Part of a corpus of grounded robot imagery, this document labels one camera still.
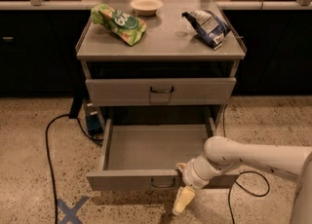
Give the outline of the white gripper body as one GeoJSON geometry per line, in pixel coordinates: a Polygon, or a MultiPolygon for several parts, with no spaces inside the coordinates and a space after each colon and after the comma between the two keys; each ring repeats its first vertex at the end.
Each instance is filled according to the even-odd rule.
{"type": "Polygon", "coordinates": [[[177,163],[177,169],[182,173],[184,184],[195,190],[203,189],[221,171],[206,157],[199,155],[187,163],[177,163]]]}

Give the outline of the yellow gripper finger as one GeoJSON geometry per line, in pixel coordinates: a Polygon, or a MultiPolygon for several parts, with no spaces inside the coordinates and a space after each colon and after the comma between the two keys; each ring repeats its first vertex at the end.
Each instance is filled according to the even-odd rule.
{"type": "Polygon", "coordinates": [[[180,187],[173,206],[173,214],[180,215],[195,197],[195,190],[189,186],[180,187]]]}

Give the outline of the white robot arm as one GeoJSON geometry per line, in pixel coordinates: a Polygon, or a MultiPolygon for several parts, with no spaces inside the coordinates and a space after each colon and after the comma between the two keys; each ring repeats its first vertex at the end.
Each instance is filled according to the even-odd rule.
{"type": "Polygon", "coordinates": [[[173,214],[180,215],[210,181],[246,165],[296,183],[290,224],[312,224],[312,148],[243,144],[223,136],[207,139],[203,152],[176,166],[185,184],[177,191],[173,214]]]}

